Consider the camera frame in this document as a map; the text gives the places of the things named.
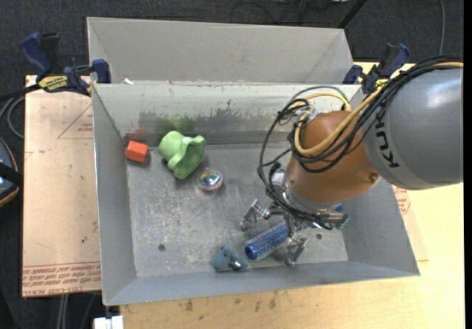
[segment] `green plastic object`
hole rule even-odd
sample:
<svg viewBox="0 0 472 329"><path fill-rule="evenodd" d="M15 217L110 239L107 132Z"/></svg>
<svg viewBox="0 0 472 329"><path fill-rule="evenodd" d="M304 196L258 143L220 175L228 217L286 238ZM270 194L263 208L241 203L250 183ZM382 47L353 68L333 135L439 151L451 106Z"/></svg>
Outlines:
<svg viewBox="0 0 472 329"><path fill-rule="evenodd" d="M177 179L185 179L201 163L207 141L202 136L184 136L171 131L159 143L158 152Z"/></svg>

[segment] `bin floor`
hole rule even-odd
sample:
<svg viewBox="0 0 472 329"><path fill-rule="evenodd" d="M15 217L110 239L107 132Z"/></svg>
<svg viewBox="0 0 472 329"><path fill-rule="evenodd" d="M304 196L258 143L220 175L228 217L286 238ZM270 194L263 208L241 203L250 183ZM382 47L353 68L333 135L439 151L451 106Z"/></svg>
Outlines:
<svg viewBox="0 0 472 329"><path fill-rule="evenodd" d="M270 204L257 175L260 146L207 145L202 163L185 180L174 177L155 148L150 149L146 163L127 163L138 277L212 271L212 258L220 247L231 245L245 257L244 243L282 220L276 216L270 221L260 221L247 232L240 229L240 222L254 199L265 207ZM273 159L287 146L285 143L269 145L264 161ZM280 162L286 165L288 160L289 156L285 156ZM211 193L198 187L198 178L207 167L220 171L224 180ZM306 229L304 235L308 243L298 263L347 260L341 231ZM280 266L284 263L273 257L250 263L252 268Z"/></svg>

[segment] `black carpet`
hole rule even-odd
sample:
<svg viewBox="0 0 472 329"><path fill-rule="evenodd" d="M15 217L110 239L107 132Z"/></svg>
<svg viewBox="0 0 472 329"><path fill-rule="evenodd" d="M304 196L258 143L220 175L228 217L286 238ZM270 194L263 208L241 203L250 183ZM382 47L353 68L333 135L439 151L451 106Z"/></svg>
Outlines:
<svg viewBox="0 0 472 329"><path fill-rule="evenodd" d="M24 75L38 71L18 49L31 32L58 32L64 63L88 63L86 17L154 18L175 21L276 24L337 27L355 0L331 4L326 0L0 0L0 95L21 89ZM443 54L463 55L464 0L367 0L346 27L355 60L376 61L385 45L402 43L411 62ZM24 107L13 112L23 131ZM12 149L20 170L23 142L0 122L0 137ZM21 193L0 209L0 289L12 317L21 328L55 328L60 298L22 299ZM68 328L78 328L93 296L70 297ZM90 317L103 316L100 298L94 298Z"/></svg>

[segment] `red block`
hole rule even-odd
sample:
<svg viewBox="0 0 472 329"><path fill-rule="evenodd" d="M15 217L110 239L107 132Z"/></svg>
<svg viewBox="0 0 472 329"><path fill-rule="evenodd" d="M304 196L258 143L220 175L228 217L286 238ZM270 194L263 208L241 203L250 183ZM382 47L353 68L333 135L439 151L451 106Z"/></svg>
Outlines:
<svg viewBox="0 0 472 329"><path fill-rule="evenodd" d="M144 162L146 160L146 154L148 153L147 151L148 146L146 144L131 140L126 148L125 157L131 161Z"/></svg>

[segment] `clamp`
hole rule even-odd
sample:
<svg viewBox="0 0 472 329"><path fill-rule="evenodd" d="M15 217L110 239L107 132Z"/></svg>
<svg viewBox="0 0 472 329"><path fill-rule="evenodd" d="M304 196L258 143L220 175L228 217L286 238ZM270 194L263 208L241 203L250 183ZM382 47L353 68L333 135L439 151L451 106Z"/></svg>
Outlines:
<svg viewBox="0 0 472 329"><path fill-rule="evenodd" d="M57 33L40 35L34 32L25 37L19 45L21 54L31 64L39 68L36 84L0 97L0 102L30 91L43 89L49 93L70 91L86 96L91 94L91 86L81 75L91 75L91 83L110 83L111 73L103 59L93 60L90 66L61 67L58 63L59 36Z"/></svg>
<svg viewBox="0 0 472 329"><path fill-rule="evenodd" d="M343 84L354 84L361 78L362 92L373 93L377 90L381 80L389 80L393 72L401 68L410 59L410 51L403 44L394 46L387 44L380 59L380 63L374 64L368 73L363 73L362 67L354 65L344 77Z"/></svg>

